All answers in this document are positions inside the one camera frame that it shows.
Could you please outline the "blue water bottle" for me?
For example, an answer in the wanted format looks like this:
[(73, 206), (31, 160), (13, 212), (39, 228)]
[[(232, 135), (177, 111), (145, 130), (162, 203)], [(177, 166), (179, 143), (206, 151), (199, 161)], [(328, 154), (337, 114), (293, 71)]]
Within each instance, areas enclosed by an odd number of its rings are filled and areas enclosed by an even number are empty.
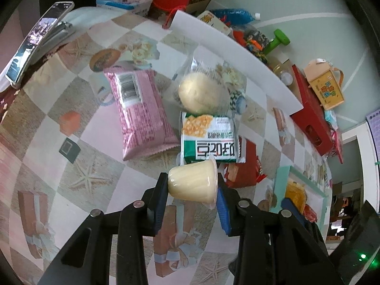
[(251, 14), (242, 8), (214, 9), (211, 10), (211, 13), (227, 26), (243, 26), (253, 21), (261, 20), (260, 13)]

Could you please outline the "pink snack bag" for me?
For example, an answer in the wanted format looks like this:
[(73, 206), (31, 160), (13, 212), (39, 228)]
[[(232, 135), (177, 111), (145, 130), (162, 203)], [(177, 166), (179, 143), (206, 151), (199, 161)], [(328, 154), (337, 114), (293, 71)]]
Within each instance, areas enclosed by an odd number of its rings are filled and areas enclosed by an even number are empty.
[(151, 156), (178, 147), (155, 84), (153, 70), (104, 70), (117, 108), (123, 135), (123, 160)]

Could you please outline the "beige carry box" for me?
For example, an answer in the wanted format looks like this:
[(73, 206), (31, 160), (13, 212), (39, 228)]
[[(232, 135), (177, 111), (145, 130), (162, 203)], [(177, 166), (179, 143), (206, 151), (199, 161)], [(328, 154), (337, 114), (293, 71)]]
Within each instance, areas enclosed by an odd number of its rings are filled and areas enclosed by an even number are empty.
[(325, 110), (345, 102), (341, 86), (344, 73), (325, 59), (314, 59), (304, 68), (309, 87), (314, 91)]

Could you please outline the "green dumbbell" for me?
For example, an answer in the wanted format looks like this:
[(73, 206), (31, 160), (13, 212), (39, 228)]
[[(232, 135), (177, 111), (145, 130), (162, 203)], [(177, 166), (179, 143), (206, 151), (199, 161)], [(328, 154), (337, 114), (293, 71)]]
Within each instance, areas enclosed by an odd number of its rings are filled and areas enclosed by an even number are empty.
[(274, 39), (269, 41), (269, 44), (264, 48), (263, 53), (267, 55), (279, 45), (287, 46), (289, 44), (290, 39), (286, 36), (286, 34), (282, 30), (276, 29), (274, 30)]

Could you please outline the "toy pile in box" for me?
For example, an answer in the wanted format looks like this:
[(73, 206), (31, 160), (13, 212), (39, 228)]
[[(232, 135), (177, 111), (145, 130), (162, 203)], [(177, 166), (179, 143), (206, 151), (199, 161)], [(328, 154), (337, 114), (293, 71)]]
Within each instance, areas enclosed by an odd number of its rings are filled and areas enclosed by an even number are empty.
[(267, 64), (264, 50), (269, 45), (269, 39), (260, 31), (251, 28), (247, 30), (233, 30), (233, 37), (237, 43), (251, 52), (262, 63)]

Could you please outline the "red candy packet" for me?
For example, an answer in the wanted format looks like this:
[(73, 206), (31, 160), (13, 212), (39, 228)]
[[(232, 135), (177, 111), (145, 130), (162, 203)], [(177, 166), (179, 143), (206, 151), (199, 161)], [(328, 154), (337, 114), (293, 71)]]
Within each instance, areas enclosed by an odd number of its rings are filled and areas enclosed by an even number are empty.
[(240, 156), (236, 163), (226, 163), (223, 178), (232, 189), (253, 187), (263, 181), (267, 175), (263, 172), (261, 161), (256, 155), (256, 144), (239, 137)]

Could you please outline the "green white snack packet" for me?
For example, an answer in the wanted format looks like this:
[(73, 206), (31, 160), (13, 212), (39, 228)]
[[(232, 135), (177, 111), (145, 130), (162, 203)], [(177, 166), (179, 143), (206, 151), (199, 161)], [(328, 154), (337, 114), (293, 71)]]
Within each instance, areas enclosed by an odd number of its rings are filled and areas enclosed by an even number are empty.
[(246, 141), (228, 116), (187, 112), (180, 115), (180, 164), (202, 162), (212, 156), (216, 162), (244, 163)]

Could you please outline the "orange yellow cake packet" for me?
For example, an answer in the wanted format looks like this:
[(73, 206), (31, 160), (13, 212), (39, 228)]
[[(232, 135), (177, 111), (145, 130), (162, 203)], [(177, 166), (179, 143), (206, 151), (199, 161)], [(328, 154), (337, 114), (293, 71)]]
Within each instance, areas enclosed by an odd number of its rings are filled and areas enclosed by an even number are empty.
[(303, 214), (303, 210), (307, 203), (307, 193), (305, 187), (295, 181), (289, 181), (285, 191), (285, 198), (289, 198), (291, 202), (298, 209), (300, 214)]

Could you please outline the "white card box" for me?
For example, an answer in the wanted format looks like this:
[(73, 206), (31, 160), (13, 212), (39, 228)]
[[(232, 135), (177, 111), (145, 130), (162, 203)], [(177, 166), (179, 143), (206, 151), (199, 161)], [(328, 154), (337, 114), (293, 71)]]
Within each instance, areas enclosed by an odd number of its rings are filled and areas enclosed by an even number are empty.
[(197, 16), (197, 19), (204, 22), (205, 24), (212, 26), (219, 32), (222, 32), (225, 35), (229, 35), (232, 31), (225, 23), (223, 23), (218, 17), (216, 17), (209, 10), (203, 11), (200, 15)]

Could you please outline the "cream jelly cup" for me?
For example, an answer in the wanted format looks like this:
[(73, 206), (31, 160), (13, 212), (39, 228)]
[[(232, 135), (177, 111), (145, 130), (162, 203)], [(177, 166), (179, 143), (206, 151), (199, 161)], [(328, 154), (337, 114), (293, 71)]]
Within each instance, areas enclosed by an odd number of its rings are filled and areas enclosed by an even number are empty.
[(168, 173), (168, 190), (178, 200), (193, 201), (208, 209), (216, 206), (218, 168), (213, 156), (197, 163), (173, 167)]

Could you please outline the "white foam board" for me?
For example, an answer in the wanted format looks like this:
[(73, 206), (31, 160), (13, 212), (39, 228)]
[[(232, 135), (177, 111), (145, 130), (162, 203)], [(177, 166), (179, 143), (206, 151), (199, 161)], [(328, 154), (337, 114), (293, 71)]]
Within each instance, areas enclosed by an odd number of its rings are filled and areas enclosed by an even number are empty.
[(284, 113), (292, 115), (303, 109), (291, 90), (264, 63), (222, 32), (181, 10), (176, 12), (171, 29), (193, 39), (241, 71), (276, 101)]

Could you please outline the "round bun in wrapper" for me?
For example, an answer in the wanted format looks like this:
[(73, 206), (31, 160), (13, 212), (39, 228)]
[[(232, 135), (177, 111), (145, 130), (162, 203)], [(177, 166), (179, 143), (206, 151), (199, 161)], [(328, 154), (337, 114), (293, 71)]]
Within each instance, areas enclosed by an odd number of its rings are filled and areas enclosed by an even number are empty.
[(195, 57), (189, 57), (175, 73), (170, 95), (195, 115), (225, 115), (230, 107), (229, 89), (222, 76)]

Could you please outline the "smartphone on stand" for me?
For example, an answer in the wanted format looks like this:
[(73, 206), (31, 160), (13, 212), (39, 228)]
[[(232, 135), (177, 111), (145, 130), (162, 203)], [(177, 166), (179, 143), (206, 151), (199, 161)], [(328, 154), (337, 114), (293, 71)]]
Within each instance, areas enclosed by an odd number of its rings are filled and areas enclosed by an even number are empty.
[(5, 78), (13, 88), (21, 87), (30, 65), (35, 64), (74, 32), (73, 25), (63, 20), (74, 6), (72, 1), (54, 3), (29, 31), (9, 66), (5, 68)]

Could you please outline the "small clear bottle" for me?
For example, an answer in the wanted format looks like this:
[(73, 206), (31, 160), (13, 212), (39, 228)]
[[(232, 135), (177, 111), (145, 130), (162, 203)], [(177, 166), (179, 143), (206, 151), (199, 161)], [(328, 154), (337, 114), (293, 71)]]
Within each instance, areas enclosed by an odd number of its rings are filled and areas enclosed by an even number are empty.
[(286, 86), (290, 86), (294, 79), (291, 70), (276, 57), (267, 57), (268, 67)]

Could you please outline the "red snack bag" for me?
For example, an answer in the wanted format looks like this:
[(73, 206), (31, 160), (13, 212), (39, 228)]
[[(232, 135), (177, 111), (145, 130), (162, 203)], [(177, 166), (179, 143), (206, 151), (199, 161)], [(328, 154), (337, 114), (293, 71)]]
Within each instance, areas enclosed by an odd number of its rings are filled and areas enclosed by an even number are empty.
[(318, 221), (317, 213), (308, 204), (305, 205), (303, 210), (303, 217), (311, 223)]

